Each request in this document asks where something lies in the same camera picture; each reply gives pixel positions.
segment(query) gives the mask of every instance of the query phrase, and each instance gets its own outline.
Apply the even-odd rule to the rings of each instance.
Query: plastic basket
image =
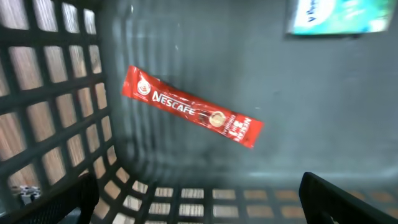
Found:
[[[89,172],[94,224],[306,223],[312,171],[398,217],[396,19],[362,39],[293,39],[285,1],[0,2],[5,212],[20,208],[12,186],[46,195]],[[254,150],[123,98],[130,64],[263,120]]]

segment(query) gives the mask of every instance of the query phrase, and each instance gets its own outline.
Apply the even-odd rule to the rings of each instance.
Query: red sachet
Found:
[[[177,90],[130,66],[122,95],[143,101],[253,148],[262,122]]]

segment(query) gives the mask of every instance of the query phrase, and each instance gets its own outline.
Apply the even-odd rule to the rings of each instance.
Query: teal package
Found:
[[[289,32],[358,34],[388,29],[396,0],[295,0]]]

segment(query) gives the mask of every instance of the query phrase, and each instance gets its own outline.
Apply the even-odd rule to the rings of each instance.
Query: basket hole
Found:
[[[267,192],[264,190],[245,190],[244,198],[246,200],[267,200]]]
[[[102,160],[102,157],[99,157],[97,160],[95,160],[94,170],[97,179],[101,178],[105,174],[104,160]]]
[[[235,191],[234,190],[213,190],[213,198],[217,199],[235,199]]]
[[[10,29],[29,29],[22,0],[0,0],[1,24]]]
[[[54,3],[51,0],[34,0],[33,3],[38,27],[44,31],[58,31]]]
[[[86,129],[86,135],[88,140],[88,146],[90,152],[95,152],[100,147],[100,140],[98,139],[97,126],[91,125]]]
[[[97,206],[94,208],[94,213],[100,218],[103,219],[109,211],[109,205],[102,200],[100,197],[98,200]]]
[[[204,214],[203,205],[181,204],[179,215],[202,217]]]
[[[156,197],[171,197],[173,195],[173,188],[157,187],[155,191]]]
[[[203,198],[204,194],[203,189],[182,189],[181,191],[183,198]]]
[[[65,175],[65,168],[59,147],[52,149],[43,156],[43,165],[51,184],[57,183]]]
[[[84,60],[83,48],[80,46],[69,46],[70,58],[72,60],[73,72],[76,78],[87,75],[86,63]]]
[[[6,96],[9,94],[9,89],[7,86],[6,77],[4,76],[4,70],[2,69],[2,65],[0,62],[0,97]]]
[[[32,124],[36,141],[43,141],[55,134],[54,124],[51,119],[49,104],[37,103],[27,108],[27,114]]]
[[[44,47],[45,59],[50,72],[50,79],[53,83],[68,80],[62,48],[57,46]]]
[[[127,217],[122,213],[118,213],[114,218],[112,224],[134,224],[136,220],[131,217]]]
[[[85,25],[86,25],[87,34],[96,34],[94,12],[85,9],[84,14],[85,14]]]
[[[19,187],[21,185],[28,186],[38,186],[39,181],[37,181],[36,173],[34,172],[33,165],[29,164],[19,171],[12,174],[9,178],[9,186]]]
[[[224,217],[224,218],[238,218],[238,208],[236,206],[226,206],[226,205],[214,205],[213,207],[214,217]]]
[[[98,108],[105,108],[108,104],[106,103],[106,92],[104,83],[99,83],[95,85],[95,92],[97,92]]]
[[[398,208],[387,208],[386,212],[394,217],[394,218],[398,218]]]
[[[132,188],[137,192],[145,194],[148,190],[148,185],[135,181],[135,183],[132,185]]]
[[[350,190],[350,191],[348,191],[348,193],[360,200],[365,200],[365,195],[363,195],[355,190]]]
[[[138,211],[141,208],[142,201],[128,195],[126,199],[124,199],[123,205],[127,208],[130,208],[134,211]]]
[[[93,103],[91,102],[91,95],[89,88],[78,90],[81,112],[84,117],[93,114]]]
[[[83,172],[81,174],[79,174],[79,176],[81,176],[83,174],[88,174],[88,169],[83,170]]]
[[[113,165],[116,162],[116,153],[114,152],[114,146],[111,146],[107,151],[108,161],[110,165]]]
[[[275,196],[278,200],[295,201],[300,200],[299,195],[294,190],[277,190]]]
[[[391,194],[387,192],[371,192],[370,195],[372,198],[379,202],[394,202],[394,198]]]
[[[98,74],[102,72],[101,60],[100,60],[100,50],[98,50],[97,45],[90,45],[90,59],[91,67],[93,68],[93,73]]]
[[[62,3],[62,14],[65,21],[65,29],[70,33],[79,33],[76,7],[71,4]]]
[[[274,213],[270,206],[263,205],[250,205],[247,206],[248,216],[249,217],[261,217],[261,218],[272,218],[274,217]]]
[[[110,180],[106,185],[105,185],[105,191],[108,193],[109,196],[111,196],[113,199],[116,199],[118,195],[120,194],[120,188],[114,184],[112,180]]]
[[[116,176],[119,177],[119,179],[123,182],[126,183],[127,180],[129,179],[130,175],[127,174],[127,172],[120,167],[120,169],[118,169],[118,171],[116,172]]]
[[[31,90],[43,85],[37,58],[30,47],[10,47],[9,53],[21,90]]]
[[[0,158],[5,161],[26,149],[15,113],[0,115]]]
[[[283,206],[281,211],[285,218],[305,218],[303,209],[297,206]]]
[[[109,116],[104,117],[101,120],[101,124],[102,124],[102,130],[104,132],[104,139],[105,141],[107,141],[112,137],[111,122],[109,120]]]
[[[152,203],[149,208],[149,214],[168,215],[169,212],[169,203]]]
[[[58,96],[56,99],[60,113],[62,126],[67,128],[76,123],[75,107],[73,106],[72,94]]]
[[[67,145],[70,157],[72,159],[72,165],[75,167],[85,158],[85,155],[83,154],[83,147],[81,146],[80,135],[77,134],[74,137],[70,138],[67,141]]]

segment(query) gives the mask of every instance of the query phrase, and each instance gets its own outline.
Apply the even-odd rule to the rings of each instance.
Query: white circle on teal package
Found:
[[[294,27],[311,28],[325,22],[336,5],[336,0],[298,0]]]
[[[137,84],[138,92],[142,95],[148,95],[150,93],[150,84],[145,80],[140,80]]]

